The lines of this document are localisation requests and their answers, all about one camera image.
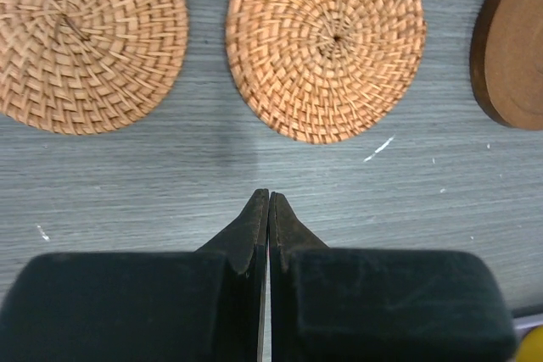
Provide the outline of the yellow cup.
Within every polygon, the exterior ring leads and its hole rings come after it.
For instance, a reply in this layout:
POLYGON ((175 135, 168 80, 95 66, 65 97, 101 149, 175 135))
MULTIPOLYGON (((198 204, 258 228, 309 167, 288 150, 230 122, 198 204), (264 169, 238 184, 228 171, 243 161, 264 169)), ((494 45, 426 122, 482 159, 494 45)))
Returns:
POLYGON ((543 326, 537 326, 522 338, 515 361, 543 362, 543 326))

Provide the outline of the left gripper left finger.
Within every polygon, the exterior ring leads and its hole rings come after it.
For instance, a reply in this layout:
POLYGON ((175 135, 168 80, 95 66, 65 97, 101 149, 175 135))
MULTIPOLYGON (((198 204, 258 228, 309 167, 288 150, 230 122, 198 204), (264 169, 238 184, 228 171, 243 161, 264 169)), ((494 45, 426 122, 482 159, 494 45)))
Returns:
POLYGON ((4 361, 259 361, 269 193, 193 252, 33 258, 1 306, 4 361))

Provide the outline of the woven rattan coaster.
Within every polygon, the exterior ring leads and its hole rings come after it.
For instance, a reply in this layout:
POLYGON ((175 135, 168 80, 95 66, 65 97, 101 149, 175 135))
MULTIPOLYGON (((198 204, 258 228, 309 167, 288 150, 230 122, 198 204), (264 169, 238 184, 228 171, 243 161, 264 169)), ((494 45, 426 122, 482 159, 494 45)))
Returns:
POLYGON ((1 0, 1 111, 94 135, 151 113, 180 75, 186 0, 1 0))
POLYGON ((381 120, 413 82, 427 33, 422 0, 230 0, 225 28, 242 99, 312 144, 381 120))

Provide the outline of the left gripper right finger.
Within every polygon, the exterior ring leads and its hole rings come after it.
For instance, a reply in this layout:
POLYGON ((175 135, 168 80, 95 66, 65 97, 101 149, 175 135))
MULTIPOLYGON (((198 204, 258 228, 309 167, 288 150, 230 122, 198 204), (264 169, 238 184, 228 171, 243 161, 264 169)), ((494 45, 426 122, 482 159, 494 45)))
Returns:
POLYGON ((275 361, 506 361, 511 313, 489 267, 450 250, 331 248, 270 198, 275 361))

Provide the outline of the dark wooden coaster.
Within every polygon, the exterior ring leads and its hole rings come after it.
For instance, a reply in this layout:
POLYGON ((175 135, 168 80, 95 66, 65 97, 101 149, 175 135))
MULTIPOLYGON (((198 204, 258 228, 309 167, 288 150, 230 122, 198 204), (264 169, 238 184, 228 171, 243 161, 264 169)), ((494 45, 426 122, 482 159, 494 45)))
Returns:
POLYGON ((473 95, 495 122, 542 129, 542 0, 484 0, 469 58, 473 95))

